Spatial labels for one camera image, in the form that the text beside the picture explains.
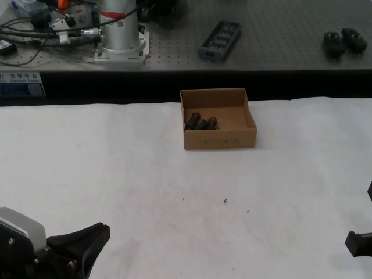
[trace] white tablecloth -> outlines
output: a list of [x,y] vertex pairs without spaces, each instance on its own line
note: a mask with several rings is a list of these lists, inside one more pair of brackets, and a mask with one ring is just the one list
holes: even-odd
[[110,225],[92,279],[371,278],[372,99],[250,109],[254,149],[185,151],[179,103],[0,108],[0,205]]

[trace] cable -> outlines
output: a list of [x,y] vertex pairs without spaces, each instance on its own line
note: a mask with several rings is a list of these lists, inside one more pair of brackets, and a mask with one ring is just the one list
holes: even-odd
[[[111,23],[118,22],[119,20],[125,19],[126,17],[129,17],[130,15],[132,15],[133,13],[135,13],[137,10],[138,10],[138,7],[134,8],[130,12],[124,14],[123,16],[121,16],[121,17],[119,17],[117,19],[113,19],[113,20],[109,20],[108,22],[100,23],[98,25],[98,27],[102,27],[102,26],[105,26],[105,25],[108,25],[108,24],[111,24]],[[83,27],[83,28],[70,28],[70,29],[62,29],[62,30],[56,30],[56,31],[58,31],[58,32],[69,32],[69,31],[80,31],[80,30],[91,29],[91,28],[97,28],[97,26],[87,26],[87,27]],[[11,27],[8,28],[8,29],[10,29],[12,31],[21,32],[21,33],[26,33],[26,32],[46,33],[46,31],[23,30],[23,29],[11,28]]]
[[1,65],[4,65],[4,66],[13,66],[13,67],[20,67],[20,66],[24,66],[24,65],[27,65],[27,64],[30,64],[33,60],[35,60],[35,58],[39,55],[39,53],[45,48],[45,46],[47,45],[47,41],[49,40],[48,36],[49,36],[49,31],[50,29],[48,29],[48,34],[47,34],[47,38],[45,39],[44,41],[44,44],[42,45],[42,47],[39,48],[39,50],[35,53],[35,55],[29,60],[29,61],[26,61],[24,63],[21,63],[21,64],[11,64],[11,63],[6,63],[6,62],[2,62],[0,61],[0,64]]
[[19,19],[9,20],[9,21],[7,21],[6,23],[0,25],[0,30],[5,29],[5,28],[8,28],[9,26],[12,26],[12,25],[15,25],[15,24],[18,24],[18,23],[29,22],[30,19],[31,19],[30,17],[20,17]]
[[58,39],[57,35],[45,35],[45,34],[36,34],[36,33],[17,33],[11,31],[0,31],[0,34],[15,36],[15,37],[26,37],[26,38],[39,38],[39,39]]

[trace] black plastic tray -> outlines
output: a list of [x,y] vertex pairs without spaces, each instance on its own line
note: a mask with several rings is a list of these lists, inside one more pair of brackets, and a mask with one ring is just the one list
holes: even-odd
[[200,58],[209,61],[225,59],[241,30],[240,23],[221,20],[198,50]]

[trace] open cardboard box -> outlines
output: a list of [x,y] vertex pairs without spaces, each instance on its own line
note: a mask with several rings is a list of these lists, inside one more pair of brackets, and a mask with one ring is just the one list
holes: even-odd
[[[257,127],[244,88],[182,90],[181,106],[185,149],[255,146]],[[185,130],[193,112],[199,112],[201,120],[216,117],[217,130]]]

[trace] brown cylindrical object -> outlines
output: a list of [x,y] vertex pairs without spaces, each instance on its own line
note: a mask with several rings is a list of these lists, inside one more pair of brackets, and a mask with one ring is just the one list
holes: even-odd
[[208,121],[203,119],[199,122],[198,125],[196,125],[195,130],[205,130],[208,126]]
[[198,124],[199,119],[200,119],[200,113],[193,112],[190,120],[188,121],[186,125],[186,130],[193,130],[195,126]]
[[216,129],[216,125],[217,125],[217,118],[215,118],[214,116],[210,117],[208,119],[208,126],[207,126],[207,130],[215,130]]

